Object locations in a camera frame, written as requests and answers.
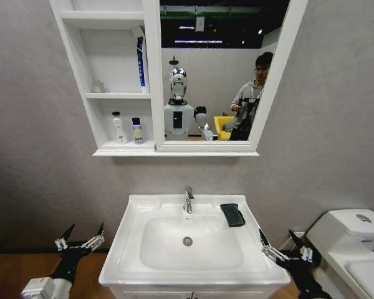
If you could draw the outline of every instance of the sink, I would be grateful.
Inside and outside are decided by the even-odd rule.
[[[242,195],[130,195],[100,274],[102,285],[285,285],[290,278],[262,252],[259,224]],[[221,204],[246,224],[229,227]]]
[[[242,256],[233,230],[219,216],[150,219],[141,240],[141,262],[155,269],[229,270],[243,263]]]

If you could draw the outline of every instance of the toilet tank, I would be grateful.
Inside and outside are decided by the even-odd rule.
[[[325,213],[308,231],[307,238],[322,253],[374,250],[374,212],[365,209]]]

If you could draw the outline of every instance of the flush button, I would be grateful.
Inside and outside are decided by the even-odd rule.
[[[361,215],[361,214],[356,214],[356,217],[358,217],[363,222],[372,223],[370,218],[368,218],[367,216],[364,216],[364,215]]]

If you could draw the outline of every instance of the wooden floor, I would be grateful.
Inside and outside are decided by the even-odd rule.
[[[113,299],[109,289],[98,283],[98,276],[107,254],[91,254],[78,266],[71,299]],[[0,254],[0,299],[19,298],[21,290],[31,278],[45,277],[58,264],[57,254]],[[271,299],[296,299],[294,284],[275,293]]]

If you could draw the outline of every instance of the gray wall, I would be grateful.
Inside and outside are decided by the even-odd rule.
[[[309,1],[260,158],[93,158],[48,1],[0,1],[0,242],[41,247],[76,222],[107,247],[131,193],[245,194],[270,241],[321,213],[374,210],[374,1]]]

